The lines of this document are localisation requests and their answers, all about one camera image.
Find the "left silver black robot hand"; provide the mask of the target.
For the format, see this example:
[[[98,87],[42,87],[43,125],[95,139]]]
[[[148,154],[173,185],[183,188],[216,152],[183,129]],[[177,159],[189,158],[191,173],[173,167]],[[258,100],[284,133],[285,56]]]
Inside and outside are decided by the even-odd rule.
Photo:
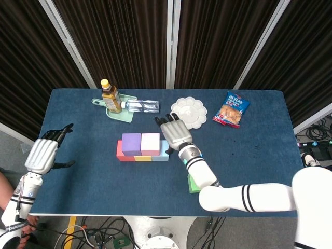
[[[63,129],[49,130],[37,139],[25,162],[29,172],[45,175],[52,169],[65,169],[75,164],[75,160],[66,163],[55,162],[55,157],[67,133],[72,132],[73,123]]]

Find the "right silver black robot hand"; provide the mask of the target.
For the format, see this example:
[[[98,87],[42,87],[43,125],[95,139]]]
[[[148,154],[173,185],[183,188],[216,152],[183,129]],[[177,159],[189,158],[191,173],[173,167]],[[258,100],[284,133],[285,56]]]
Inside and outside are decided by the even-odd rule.
[[[174,150],[180,150],[183,144],[192,143],[191,133],[176,113],[166,114],[166,118],[154,117],[153,120],[168,142],[169,148],[166,150],[168,155]]]

